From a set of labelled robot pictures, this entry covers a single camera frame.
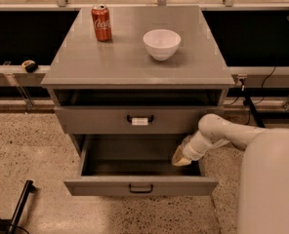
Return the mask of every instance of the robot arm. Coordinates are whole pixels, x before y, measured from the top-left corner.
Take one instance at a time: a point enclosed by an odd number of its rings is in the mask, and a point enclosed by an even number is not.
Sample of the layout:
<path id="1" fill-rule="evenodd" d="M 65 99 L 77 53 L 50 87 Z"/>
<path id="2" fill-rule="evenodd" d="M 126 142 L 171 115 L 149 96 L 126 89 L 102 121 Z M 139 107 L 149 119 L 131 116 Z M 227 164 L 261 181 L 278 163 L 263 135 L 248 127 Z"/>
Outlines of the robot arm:
<path id="1" fill-rule="evenodd" d="M 174 166 L 189 165 L 199 160 L 208 150 L 221 147 L 229 142 L 244 150 L 258 134 L 267 129 L 233 124 L 215 114 L 207 114 L 198 123 L 198 131 L 187 136 L 178 146 L 172 163 Z"/>

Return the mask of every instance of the drawer front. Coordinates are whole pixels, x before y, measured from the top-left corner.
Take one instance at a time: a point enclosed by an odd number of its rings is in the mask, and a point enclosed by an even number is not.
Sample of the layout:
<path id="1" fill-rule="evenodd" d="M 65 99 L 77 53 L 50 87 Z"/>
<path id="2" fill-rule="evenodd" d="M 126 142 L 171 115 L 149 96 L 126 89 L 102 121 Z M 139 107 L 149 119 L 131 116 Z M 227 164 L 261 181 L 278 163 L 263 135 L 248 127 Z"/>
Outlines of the drawer front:
<path id="1" fill-rule="evenodd" d="M 66 134 L 182 134 L 197 130 L 206 113 L 221 107 L 57 107 Z"/>
<path id="2" fill-rule="evenodd" d="M 76 178 L 64 181 L 74 196 L 210 195 L 215 178 L 198 162 L 174 167 L 183 135 L 85 136 Z"/>
<path id="3" fill-rule="evenodd" d="M 210 195 L 218 182 L 202 176 L 96 176 L 66 179 L 73 196 Z"/>

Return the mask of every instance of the can lid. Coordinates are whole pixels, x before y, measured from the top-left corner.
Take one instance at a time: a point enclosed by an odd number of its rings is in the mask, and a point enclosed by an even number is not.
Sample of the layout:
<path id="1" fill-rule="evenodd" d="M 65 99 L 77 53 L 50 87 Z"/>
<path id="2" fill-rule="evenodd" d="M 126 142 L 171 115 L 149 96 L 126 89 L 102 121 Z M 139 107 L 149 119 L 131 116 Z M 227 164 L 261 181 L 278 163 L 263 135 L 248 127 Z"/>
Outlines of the can lid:
<path id="1" fill-rule="evenodd" d="M 106 8 L 107 8 L 106 4 L 98 4 L 98 5 L 94 5 L 93 7 L 94 10 L 104 10 Z"/>

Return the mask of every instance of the gray tabletop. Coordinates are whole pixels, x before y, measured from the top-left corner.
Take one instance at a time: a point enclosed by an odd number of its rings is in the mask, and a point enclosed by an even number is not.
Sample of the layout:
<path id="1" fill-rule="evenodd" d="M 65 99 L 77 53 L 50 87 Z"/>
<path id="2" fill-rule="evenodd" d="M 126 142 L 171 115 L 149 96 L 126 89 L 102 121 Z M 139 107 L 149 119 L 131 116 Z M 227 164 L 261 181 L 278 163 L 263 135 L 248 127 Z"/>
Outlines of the gray tabletop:
<path id="1" fill-rule="evenodd" d="M 95 36 L 90 8 L 82 8 L 42 85 L 193 85 L 229 87 L 229 69 L 198 6 L 109 8 L 112 41 Z M 143 37 L 152 29 L 182 37 L 167 60 L 153 59 Z"/>

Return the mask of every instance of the drawer handle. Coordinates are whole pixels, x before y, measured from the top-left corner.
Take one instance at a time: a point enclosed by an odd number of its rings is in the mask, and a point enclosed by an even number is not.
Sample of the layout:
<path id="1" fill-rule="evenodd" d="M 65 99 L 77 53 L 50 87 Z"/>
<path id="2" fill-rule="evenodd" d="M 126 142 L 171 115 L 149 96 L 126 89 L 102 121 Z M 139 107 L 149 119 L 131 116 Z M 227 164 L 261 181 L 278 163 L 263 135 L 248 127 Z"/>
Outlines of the drawer handle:
<path id="1" fill-rule="evenodd" d="M 129 185 L 129 192 L 133 194 L 148 194 L 151 193 L 152 191 L 153 191 L 153 184 L 151 184 L 150 188 L 148 189 L 146 189 L 145 187 L 134 187 L 134 190 L 132 188 L 132 185 L 131 184 Z"/>
<path id="2" fill-rule="evenodd" d="M 127 115 L 127 121 L 132 123 L 133 126 L 147 126 L 149 123 L 152 123 L 153 119 L 153 115 L 148 117 L 132 117 Z"/>

